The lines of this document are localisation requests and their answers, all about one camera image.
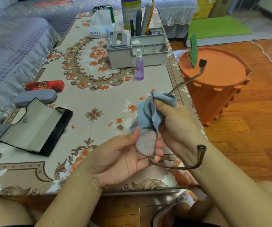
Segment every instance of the person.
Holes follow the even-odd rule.
[[[212,201],[217,207],[212,207],[211,216],[217,212],[222,214],[225,221],[220,226],[272,226],[272,187],[268,187],[268,191],[264,187],[269,184],[261,186],[250,179],[217,150],[202,135],[182,104],[177,103],[175,108],[159,100],[154,104],[165,116],[156,142],[155,161],[163,156],[161,138],[186,166],[196,161],[196,146],[205,145],[202,165],[191,173],[208,195],[208,202]],[[149,166],[148,159],[136,151],[135,142],[139,136],[140,129],[136,127],[130,134],[113,137],[92,151],[68,178],[35,226],[86,226],[103,187],[120,183]],[[33,226],[33,223],[22,205],[0,198],[0,226],[10,225]],[[192,226],[204,225],[197,222]]]

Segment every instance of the yellow plastic basket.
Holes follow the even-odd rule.
[[[216,2],[215,0],[213,0],[211,3],[208,3],[208,1],[203,2],[202,0],[197,0],[197,9],[194,14],[193,20],[208,18],[210,11],[212,10],[215,2]]]

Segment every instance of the table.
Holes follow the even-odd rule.
[[[79,13],[68,32],[49,56],[34,81],[63,80],[65,87],[51,107],[73,111],[65,132],[50,157],[33,155],[0,143],[0,195],[55,195],[73,170],[95,147],[129,132],[137,117],[136,104],[151,91],[169,92],[183,81],[170,44],[166,65],[144,68],[144,80],[137,81],[135,68],[112,70],[106,53],[107,39],[90,39],[90,13]],[[122,14],[115,11],[117,28],[123,28]],[[161,27],[155,10],[150,24]],[[114,79],[120,85],[115,86]],[[204,133],[187,88],[175,92],[178,102],[191,112]],[[4,123],[16,123],[25,114],[16,108]],[[181,166],[166,146],[162,164]],[[125,182],[105,188],[104,193],[173,192],[197,182],[188,171],[150,166]]]

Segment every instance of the orange round side table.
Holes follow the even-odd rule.
[[[242,58],[223,49],[199,47],[198,62],[200,59],[207,61],[204,72],[188,83],[187,88],[202,125],[209,125],[240,93],[242,85],[248,83],[252,71]],[[200,72],[198,62],[193,68],[190,61],[188,51],[179,57],[186,81]]]

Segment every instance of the orange tray top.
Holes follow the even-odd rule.
[[[191,65],[188,51],[179,57],[178,64],[183,74],[192,78],[200,73],[200,59],[206,60],[207,63],[203,74],[196,78],[199,83],[212,86],[236,85],[246,80],[251,72],[245,61],[235,53],[213,47],[200,47],[195,68]]]

